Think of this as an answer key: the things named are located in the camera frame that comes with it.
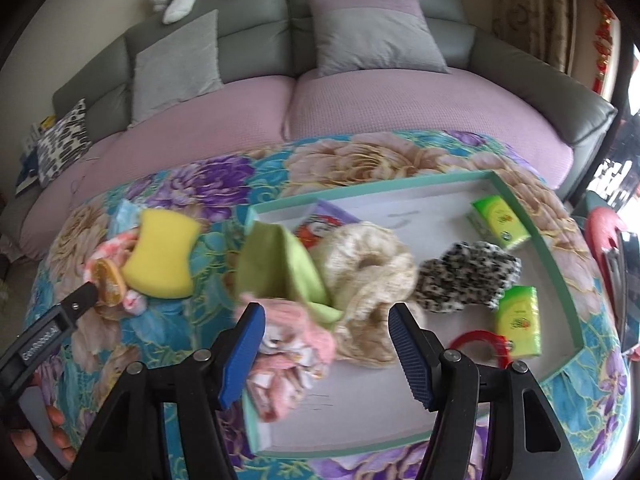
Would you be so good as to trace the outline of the floral blanket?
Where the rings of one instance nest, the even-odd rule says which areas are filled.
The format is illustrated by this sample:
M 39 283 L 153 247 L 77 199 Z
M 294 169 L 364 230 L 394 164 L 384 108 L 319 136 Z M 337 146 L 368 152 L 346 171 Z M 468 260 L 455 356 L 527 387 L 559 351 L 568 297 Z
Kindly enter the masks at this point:
M 35 206 L 58 229 L 38 250 L 41 260 L 28 318 L 35 320 L 82 282 L 82 274 L 123 200 L 173 209 L 203 221 L 194 249 L 191 298 L 153 302 L 145 314 L 91 310 L 78 330 L 40 370 L 44 400 L 64 415 L 80 445 L 124 367 L 134 359 L 174 364 L 209 344 L 229 323 L 236 259 L 250 206 L 337 186 L 492 170 L 509 185 L 558 263 L 572 296 L 585 348 L 544 383 L 544 392 L 588 479 L 612 478 L 620 462 L 631 404 L 630 378 L 620 354 L 597 266 L 559 197 L 508 144 L 470 132 L 397 131 L 326 136 L 203 158 L 133 181 L 110 162 L 106 146 L 88 151 L 79 167 L 57 178 Z

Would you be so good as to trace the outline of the yellow sponge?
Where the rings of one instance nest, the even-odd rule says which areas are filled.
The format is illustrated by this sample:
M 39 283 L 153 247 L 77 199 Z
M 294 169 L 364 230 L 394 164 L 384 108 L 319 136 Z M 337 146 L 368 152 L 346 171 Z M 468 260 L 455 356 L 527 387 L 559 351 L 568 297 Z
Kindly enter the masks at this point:
M 201 234 L 194 219 L 165 209 L 143 209 L 139 237 L 122 267 L 126 284 L 145 296 L 181 299 L 193 294 L 190 255 Z

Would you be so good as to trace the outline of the purple packet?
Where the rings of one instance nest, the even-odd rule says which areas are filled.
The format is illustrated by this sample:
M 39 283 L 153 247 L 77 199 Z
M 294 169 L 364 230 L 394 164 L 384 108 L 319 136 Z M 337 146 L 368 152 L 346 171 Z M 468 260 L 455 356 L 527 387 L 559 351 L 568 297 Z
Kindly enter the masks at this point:
M 308 209 L 306 217 L 294 229 L 294 235 L 305 248 L 310 249 L 335 229 L 359 222 L 358 218 L 339 206 L 327 200 L 317 200 Z

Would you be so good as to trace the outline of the green microfiber cloth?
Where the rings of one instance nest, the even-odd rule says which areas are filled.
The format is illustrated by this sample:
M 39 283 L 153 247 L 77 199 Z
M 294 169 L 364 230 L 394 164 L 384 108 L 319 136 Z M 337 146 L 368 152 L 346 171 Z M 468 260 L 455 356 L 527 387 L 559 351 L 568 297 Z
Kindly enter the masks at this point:
M 250 226 L 236 263 L 234 296 L 297 302 L 326 327 L 343 317 L 308 250 L 280 224 L 254 221 Z

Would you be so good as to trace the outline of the light blue face mask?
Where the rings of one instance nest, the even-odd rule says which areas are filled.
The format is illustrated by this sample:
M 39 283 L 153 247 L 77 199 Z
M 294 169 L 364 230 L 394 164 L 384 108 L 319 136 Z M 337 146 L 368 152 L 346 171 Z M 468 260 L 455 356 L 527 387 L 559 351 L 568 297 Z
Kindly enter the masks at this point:
M 115 209 L 107 230 L 107 238 L 137 228 L 140 223 L 142 207 L 130 200 L 121 200 Z

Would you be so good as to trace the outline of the pink fluffy scrunchie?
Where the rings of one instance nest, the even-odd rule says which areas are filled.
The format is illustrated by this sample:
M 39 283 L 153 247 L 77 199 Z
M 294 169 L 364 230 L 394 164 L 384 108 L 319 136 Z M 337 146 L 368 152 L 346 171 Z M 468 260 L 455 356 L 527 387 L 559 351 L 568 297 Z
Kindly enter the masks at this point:
M 137 245 L 139 229 L 133 228 L 103 242 L 87 260 L 84 281 L 98 290 L 98 303 L 104 307 L 122 307 L 129 315 L 142 315 L 148 306 L 146 297 L 129 287 L 122 268 Z

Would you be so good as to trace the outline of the brown tape roll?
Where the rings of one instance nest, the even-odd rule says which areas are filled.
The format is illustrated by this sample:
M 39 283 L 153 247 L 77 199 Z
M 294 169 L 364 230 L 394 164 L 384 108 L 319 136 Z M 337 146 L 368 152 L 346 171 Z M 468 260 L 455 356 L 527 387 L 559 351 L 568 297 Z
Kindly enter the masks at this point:
M 99 302 L 107 307 L 116 307 L 126 296 L 127 286 L 119 267 L 107 258 L 96 260 L 89 272 L 90 281 L 99 291 Z

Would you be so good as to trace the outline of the cream knitted scrunchie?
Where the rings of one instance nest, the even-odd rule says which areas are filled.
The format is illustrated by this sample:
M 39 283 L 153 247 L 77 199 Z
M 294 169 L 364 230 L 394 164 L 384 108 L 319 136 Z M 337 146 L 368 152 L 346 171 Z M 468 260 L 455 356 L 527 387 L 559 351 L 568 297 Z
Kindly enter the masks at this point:
M 404 302 L 422 320 L 412 300 L 418 266 L 410 249 L 394 231 L 363 221 L 333 229 L 310 255 L 331 306 L 341 312 L 332 327 L 337 359 L 372 368 L 394 365 L 390 308 Z

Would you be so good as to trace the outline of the red wall decoration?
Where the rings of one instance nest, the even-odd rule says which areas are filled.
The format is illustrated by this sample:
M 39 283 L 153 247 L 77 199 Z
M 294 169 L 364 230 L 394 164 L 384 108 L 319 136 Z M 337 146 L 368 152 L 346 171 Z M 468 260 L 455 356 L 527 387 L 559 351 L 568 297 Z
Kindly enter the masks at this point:
M 593 0 L 594 6 L 599 13 L 596 31 L 596 39 L 593 40 L 593 47 L 596 49 L 596 76 L 594 77 L 592 90 L 597 94 L 602 94 L 604 80 L 608 74 L 608 68 L 613 52 L 612 24 L 617 20 L 616 15 L 604 0 Z

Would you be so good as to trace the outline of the beige patterned curtain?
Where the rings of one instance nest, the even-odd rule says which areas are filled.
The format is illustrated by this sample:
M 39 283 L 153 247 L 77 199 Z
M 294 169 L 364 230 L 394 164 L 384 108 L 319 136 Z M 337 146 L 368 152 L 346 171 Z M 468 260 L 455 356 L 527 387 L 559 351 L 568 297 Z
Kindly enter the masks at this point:
M 594 0 L 494 0 L 492 32 L 587 87 L 597 73 Z

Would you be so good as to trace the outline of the grey sofa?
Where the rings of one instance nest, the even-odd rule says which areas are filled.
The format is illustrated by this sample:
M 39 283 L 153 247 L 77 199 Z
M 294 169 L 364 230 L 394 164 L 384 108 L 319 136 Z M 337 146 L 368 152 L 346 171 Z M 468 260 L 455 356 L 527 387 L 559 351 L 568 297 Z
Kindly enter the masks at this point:
M 80 204 L 170 168 L 179 174 L 157 206 L 227 219 L 248 195 L 249 150 L 327 134 L 485 133 L 567 197 L 616 116 L 577 80 L 471 25 L 462 0 L 198 0 L 194 15 L 208 14 L 219 90 L 134 120 L 142 55 L 165 39 L 177 53 L 193 41 L 186 23 L 152 16 L 55 92 L 58 117 L 85 104 L 90 146 L 4 206 L 1 235 L 19 252 L 41 258 Z

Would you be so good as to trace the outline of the grey middle cushion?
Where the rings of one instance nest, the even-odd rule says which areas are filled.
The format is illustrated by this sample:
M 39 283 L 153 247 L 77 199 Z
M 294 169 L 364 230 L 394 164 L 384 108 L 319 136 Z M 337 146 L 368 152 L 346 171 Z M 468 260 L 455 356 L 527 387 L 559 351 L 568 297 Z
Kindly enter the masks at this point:
M 218 11 L 213 10 L 137 54 L 130 126 L 223 86 L 218 66 Z

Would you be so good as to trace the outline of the pink sofa seat cover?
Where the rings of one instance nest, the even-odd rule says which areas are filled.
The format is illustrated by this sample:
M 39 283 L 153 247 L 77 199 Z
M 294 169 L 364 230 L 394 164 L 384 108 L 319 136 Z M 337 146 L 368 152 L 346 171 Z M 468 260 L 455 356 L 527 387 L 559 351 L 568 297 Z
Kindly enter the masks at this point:
M 245 79 L 99 141 L 41 192 L 26 214 L 18 247 L 41 258 L 84 200 L 158 170 L 282 141 L 407 129 L 488 134 L 514 148 L 552 188 L 574 159 L 532 106 L 466 70 Z

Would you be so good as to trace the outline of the leopard print scrunchie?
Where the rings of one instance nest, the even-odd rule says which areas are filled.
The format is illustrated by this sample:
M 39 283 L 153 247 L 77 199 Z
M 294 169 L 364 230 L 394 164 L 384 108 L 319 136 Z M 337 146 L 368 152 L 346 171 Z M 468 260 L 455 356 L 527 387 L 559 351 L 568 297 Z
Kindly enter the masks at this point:
M 420 263 L 413 297 L 428 312 L 467 307 L 495 311 L 522 274 L 522 262 L 499 246 L 479 240 L 453 244 L 439 258 Z

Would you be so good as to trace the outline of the pink floral cloth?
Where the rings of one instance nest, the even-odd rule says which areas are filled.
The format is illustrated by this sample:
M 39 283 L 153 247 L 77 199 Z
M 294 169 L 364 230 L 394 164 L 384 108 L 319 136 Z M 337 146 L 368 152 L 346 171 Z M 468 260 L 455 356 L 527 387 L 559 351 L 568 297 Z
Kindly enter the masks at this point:
M 236 315 L 251 302 L 265 310 L 266 327 L 246 388 L 260 419 L 276 422 L 294 410 L 329 373 L 335 341 L 298 302 L 257 298 L 249 292 L 243 292 L 240 301 Z

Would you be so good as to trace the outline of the grey pink right cushion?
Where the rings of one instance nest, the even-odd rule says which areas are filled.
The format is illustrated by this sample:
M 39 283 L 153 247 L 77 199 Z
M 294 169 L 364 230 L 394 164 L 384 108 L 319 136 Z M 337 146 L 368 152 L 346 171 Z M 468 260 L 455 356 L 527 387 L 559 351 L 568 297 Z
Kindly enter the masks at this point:
M 307 0 L 320 77 L 357 70 L 448 72 L 419 0 Z

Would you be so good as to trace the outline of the patterned blue white cushion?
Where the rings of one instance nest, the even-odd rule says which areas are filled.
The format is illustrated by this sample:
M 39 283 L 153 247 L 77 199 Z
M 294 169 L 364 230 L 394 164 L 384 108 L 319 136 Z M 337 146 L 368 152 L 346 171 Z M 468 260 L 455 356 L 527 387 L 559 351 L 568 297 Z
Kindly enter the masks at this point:
M 38 179 L 42 188 L 88 152 L 91 141 L 87 134 L 86 111 L 86 102 L 80 99 L 38 140 Z

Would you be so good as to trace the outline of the green tissue pack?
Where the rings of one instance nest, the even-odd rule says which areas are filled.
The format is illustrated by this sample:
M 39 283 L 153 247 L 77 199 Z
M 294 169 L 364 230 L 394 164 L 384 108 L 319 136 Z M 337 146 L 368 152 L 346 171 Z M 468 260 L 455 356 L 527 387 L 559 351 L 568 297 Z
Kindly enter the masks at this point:
M 506 340 L 512 360 L 541 355 L 538 296 L 533 286 L 513 286 L 499 301 L 497 334 Z
M 470 221 L 485 240 L 506 252 L 530 240 L 528 229 L 501 195 L 474 200 Z

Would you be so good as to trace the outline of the red tape roll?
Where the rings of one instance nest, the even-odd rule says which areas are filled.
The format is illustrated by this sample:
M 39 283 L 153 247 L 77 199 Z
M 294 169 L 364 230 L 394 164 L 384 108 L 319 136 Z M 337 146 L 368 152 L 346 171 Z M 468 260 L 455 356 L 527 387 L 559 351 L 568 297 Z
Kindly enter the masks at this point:
M 495 334 L 490 330 L 470 330 L 457 336 L 448 344 L 450 349 L 458 351 L 462 351 L 469 346 L 474 348 L 483 346 L 486 348 L 485 354 L 490 353 L 500 368 L 507 368 L 512 362 L 510 341 L 506 337 Z

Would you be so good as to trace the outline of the red chair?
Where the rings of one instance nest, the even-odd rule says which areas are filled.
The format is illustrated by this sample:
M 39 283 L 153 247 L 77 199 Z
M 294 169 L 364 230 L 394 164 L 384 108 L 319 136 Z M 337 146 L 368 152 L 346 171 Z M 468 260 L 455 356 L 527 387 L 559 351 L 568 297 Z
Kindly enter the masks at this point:
M 587 216 L 585 227 L 585 240 L 590 249 L 591 255 L 597 261 L 602 274 L 604 286 L 608 293 L 608 299 L 612 306 L 614 304 L 614 294 L 606 254 L 617 248 L 617 234 L 626 231 L 627 227 L 616 212 L 607 206 L 597 206 Z

